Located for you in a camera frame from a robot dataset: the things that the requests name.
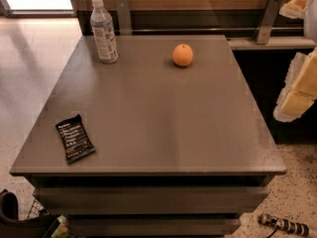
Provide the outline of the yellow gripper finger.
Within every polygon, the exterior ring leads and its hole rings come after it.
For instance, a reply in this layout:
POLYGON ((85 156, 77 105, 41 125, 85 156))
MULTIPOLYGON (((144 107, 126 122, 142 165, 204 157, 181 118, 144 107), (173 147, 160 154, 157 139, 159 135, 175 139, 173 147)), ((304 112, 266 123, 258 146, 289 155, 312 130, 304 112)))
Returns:
POLYGON ((317 100, 317 50, 314 49, 308 55, 297 53, 289 65, 284 82, 273 117, 279 122, 292 122, 317 100))
POLYGON ((290 19, 303 19, 307 4, 308 0, 291 0, 281 6, 279 14, 290 19))

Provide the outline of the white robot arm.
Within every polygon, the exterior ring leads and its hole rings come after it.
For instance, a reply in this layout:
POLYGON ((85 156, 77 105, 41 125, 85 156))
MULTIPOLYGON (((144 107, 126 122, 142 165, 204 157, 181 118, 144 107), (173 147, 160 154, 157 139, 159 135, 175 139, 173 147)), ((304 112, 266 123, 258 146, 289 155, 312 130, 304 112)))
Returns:
MULTIPOLYGON (((281 7, 279 14, 290 19, 302 19, 304 36, 317 43, 317 0, 291 0, 281 7)), ((317 100, 317 48, 308 55, 295 54, 284 82, 273 117, 279 122, 292 122, 317 100)))

